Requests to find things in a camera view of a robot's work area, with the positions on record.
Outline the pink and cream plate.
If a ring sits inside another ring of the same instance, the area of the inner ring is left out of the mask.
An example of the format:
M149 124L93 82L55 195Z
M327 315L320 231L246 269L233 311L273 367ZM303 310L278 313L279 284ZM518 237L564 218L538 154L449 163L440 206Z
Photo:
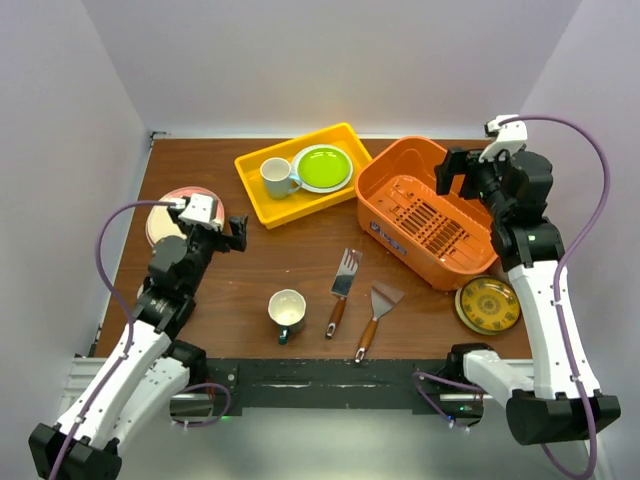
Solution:
M194 193L209 195L216 199L217 211L216 211L215 220L221 225L224 225L224 222L225 222L224 205L220 200L220 198L214 192L206 188L198 187L198 186L181 187L165 194L161 198L161 201L176 200L181 197L191 196ZM162 206L154 206L151 209L146 220L145 235L151 247L154 247L156 243L158 243L161 239L167 236L177 236L177 237L180 237L181 239L186 238L186 235L182 233L179 227L172 222L167 212L167 209Z

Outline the yellow patterned plate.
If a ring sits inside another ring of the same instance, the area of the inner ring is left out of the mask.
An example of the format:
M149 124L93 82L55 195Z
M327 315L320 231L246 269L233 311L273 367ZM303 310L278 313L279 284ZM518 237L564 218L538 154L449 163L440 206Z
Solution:
M478 276L460 288L454 298L460 320L472 331L499 335L516 325L521 305L513 288L491 276Z

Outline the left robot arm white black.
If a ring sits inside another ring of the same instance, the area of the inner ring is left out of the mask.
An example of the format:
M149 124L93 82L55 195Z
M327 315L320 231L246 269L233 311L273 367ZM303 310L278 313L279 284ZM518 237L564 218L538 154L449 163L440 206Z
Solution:
M230 233L188 225L153 248L130 322L88 387L52 426L38 424L28 444L42 479L114 479L133 438L172 396L207 380L205 352L177 336L195 309L195 293L216 252L244 251L247 217Z

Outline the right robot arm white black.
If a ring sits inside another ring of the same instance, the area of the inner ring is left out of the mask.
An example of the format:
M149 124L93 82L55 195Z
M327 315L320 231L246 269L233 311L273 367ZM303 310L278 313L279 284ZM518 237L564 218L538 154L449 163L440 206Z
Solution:
M478 150L451 148L434 171L437 194L448 194L460 175L460 197L479 200L490 214L491 243L520 302L533 356L533 375L526 377L486 344L456 344L446 360L448 386L459 393L483 389L504 407L521 445L600 432L621 407L616 396L602 393L581 347L560 263L564 245L544 215L551 163L525 149L484 160Z

